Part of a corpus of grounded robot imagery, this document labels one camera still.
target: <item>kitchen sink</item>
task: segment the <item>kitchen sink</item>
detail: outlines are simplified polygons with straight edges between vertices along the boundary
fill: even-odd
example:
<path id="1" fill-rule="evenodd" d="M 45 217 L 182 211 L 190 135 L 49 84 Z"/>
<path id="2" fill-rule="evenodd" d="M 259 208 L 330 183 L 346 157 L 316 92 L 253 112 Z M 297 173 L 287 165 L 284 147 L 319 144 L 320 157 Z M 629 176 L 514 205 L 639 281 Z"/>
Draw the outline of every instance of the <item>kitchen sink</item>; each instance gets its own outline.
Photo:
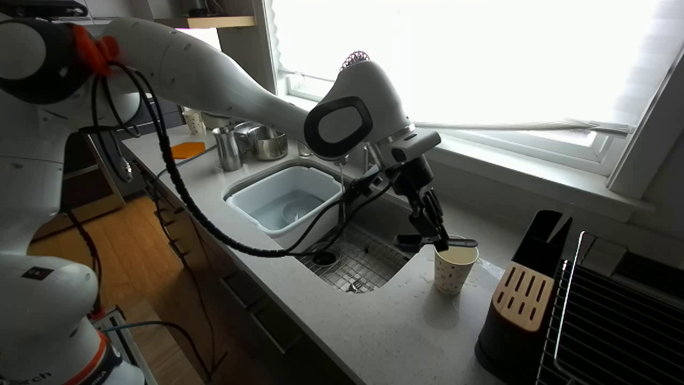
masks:
<path id="1" fill-rule="evenodd" d="M 413 232 L 408 208 L 394 196 L 382 196 L 364 208 L 328 250 L 320 253 L 334 232 L 297 258 L 341 290 L 367 293 L 390 281 L 410 258 L 394 246 L 401 228 Z"/>

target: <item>dish rack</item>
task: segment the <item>dish rack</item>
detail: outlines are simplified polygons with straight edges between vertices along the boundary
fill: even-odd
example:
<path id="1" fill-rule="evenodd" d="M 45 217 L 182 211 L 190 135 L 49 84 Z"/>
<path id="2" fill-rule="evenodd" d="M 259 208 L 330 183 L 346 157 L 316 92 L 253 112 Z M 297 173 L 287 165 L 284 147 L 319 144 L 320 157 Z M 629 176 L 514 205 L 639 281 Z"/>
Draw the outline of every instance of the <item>dish rack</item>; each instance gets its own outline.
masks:
<path id="1" fill-rule="evenodd" d="M 577 263 L 595 240 L 563 265 L 536 383 L 684 383 L 684 309 Z"/>

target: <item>white countertop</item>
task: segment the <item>white countertop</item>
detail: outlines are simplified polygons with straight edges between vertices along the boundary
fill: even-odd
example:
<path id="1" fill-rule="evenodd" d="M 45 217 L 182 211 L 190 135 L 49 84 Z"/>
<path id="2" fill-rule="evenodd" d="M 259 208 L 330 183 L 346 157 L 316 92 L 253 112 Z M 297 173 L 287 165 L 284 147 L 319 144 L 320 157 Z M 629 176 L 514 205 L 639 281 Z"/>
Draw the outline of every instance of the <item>white countertop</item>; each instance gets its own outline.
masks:
<path id="1" fill-rule="evenodd" d="M 170 130 L 171 141 L 190 136 L 185 125 Z M 124 141 L 150 173 L 164 169 L 159 138 L 145 135 Z M 180 171 L 205 215 L 227 235 L 259 247 L 279 247 L 267 235 L 234 215 L 222 196 L 244 178 L 264 173 L 272 162 L 247 162 L 222 171 L 209 152 Z M 524 228 L 506 228 L 472 210 L 455 208 L 441 196 L 451 235 L 480 240 L 482 258 L 472 267 L 459 296 L 446 298 L 432 289 L 434 247 L 426 246 L 386 287 L 372 293 L 342 293 L 322 281 L 297 258 L 259 258 L 231 250 L 284 309 L 362 383 L 501 383 L 474 359 L 474 341 L 485 320 L 492 293 L 505 273 Z"/>

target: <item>wooden floor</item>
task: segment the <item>wooden floor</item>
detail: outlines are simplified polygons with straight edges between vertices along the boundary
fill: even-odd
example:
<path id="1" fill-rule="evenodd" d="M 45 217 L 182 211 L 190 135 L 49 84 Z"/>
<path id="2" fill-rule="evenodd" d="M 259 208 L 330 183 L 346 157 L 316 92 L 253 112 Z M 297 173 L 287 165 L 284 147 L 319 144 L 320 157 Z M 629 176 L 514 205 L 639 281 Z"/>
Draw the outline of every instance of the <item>wooden floor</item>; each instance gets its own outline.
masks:
<path id="1" fill-rule="evenodd" d="M 126 203 L 124 210 L 108 214 L 86 224 L 95 236 L 102 258 L 102 305 L 124 307 L 139 301 L 150 301 L 157 313 L 164 320 L 185 324 L 199 343 L 205 362 L 212 362 L 212 327 L 208 324 L 199 293 L 192 287 L 189 269 L 170 247 L 161 230 L 155 203 L 139 196 Z M 77 230 L 65 230 L 47 240 L 34 241 L 33 254 L 53 254 L 90 265 L 88 247 Z M 264 356 L 236 335 L 236 327 L 227 307 L 217 295 L 208 295 L 208 309 L 215 319 L 217 356 L 228 351 L 212 383 L 273 383 Z M 190 356 L 190 348 L 182 338 L 175 338 Z M 164 379 L 164 383 L 185 383 L 182 379 Z"/>

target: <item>window sill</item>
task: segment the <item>window sill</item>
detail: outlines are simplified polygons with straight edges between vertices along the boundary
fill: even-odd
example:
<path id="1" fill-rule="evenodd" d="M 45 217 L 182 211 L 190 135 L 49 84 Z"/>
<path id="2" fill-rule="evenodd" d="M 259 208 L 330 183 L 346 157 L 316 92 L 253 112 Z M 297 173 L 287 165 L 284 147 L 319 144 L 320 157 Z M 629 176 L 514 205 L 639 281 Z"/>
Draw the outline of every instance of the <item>window sill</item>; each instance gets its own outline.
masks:
<path id="1" fill-rule="evenodd" d="M 600 214 L 627 223 L 636 211 L 654 211 L 646 200 L 627 198 L 607 187 L 607 178 L 549 159 L 505 152 L 459 136 L 442 136 L 430 159 L 454 171 L 466 171 L 522 187 L 531 195 L 581 205 L 590 214 Z"/>

